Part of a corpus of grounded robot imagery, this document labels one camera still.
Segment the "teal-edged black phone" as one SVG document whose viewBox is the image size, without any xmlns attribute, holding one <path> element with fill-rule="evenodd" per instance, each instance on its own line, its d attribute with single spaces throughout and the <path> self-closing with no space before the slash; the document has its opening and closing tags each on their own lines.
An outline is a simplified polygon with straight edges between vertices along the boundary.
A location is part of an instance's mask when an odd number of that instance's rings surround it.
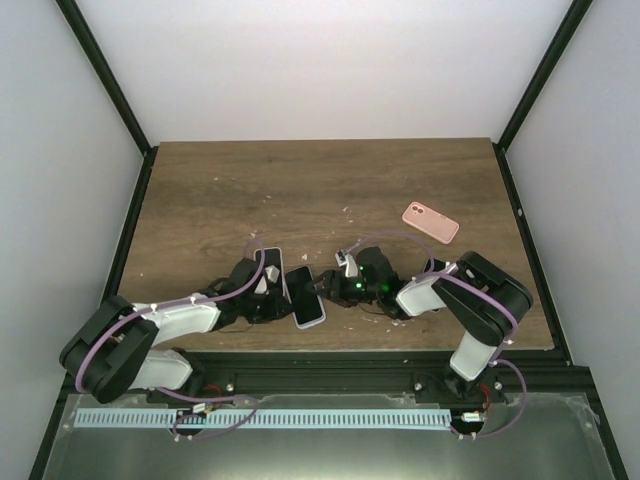
<svg viewBox="0 0 640 480">
<path fill-rule="evenodd" d="M 264 260 L 265 267 L 274 266 L 279 270 L 282 269 L 282 252 L 278 247 L 255 250 L 253 258 L 257 262 Z"/>
</svg>

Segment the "beige phone case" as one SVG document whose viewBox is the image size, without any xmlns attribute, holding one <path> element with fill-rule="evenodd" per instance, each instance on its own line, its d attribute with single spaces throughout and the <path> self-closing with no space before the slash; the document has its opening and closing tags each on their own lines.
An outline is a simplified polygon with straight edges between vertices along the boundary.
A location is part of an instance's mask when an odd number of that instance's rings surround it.
<svg viewBox="0 0 640 480">
<path fill-rule="evenodd" d="M 264 259 L 266 279 L 273 284 L 283 285 L 283 256 L 279 247 L 256 249 L 253 259 L 257 262 Z"/>
</svg>

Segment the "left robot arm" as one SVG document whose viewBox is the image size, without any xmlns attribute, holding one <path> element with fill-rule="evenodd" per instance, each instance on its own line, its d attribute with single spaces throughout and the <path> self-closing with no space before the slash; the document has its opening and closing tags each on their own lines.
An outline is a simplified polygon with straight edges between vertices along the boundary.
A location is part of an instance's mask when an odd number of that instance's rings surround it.
<svg viewBox="0 0 640 480">
<path fill-rule="evenodd" d="M 63 347 L 59 362 L 77 391 L 102 404 L 130 390 L 156 388 L 191 404 L 203 395 L 204 368 L 186 350 L 163 350 L 161 344 L 220 331 L 240 318 L 250 325 L 270 323 L 291 311 L 277 251 L 256 251 L 229 276 L 182 299 L 143 304 L 109 297 Z"/>
</svg>

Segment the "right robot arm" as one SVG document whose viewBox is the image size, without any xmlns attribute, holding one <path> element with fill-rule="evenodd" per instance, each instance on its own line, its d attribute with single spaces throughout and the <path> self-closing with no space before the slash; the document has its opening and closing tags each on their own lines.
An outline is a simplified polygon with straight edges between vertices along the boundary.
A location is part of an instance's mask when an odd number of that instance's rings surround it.
<svg viewBox="0 0 640 480">
<path fill-rule="evenodd" d="M 497 363 L 533 306 L 523 284 L 474 251 L 453 263 L 428 260 L 409 280 L 377 246 L 356 255 L 339 251 L 335 258 L 336 270 L 304 282 L 307 293 L 344 308 L 374 304 L 396 320 L 446 309 L 459 321 L 464 334 L 443 373 L 445 393 L 458 403 L 479 392 L 481 375 Z"/>
</svg>

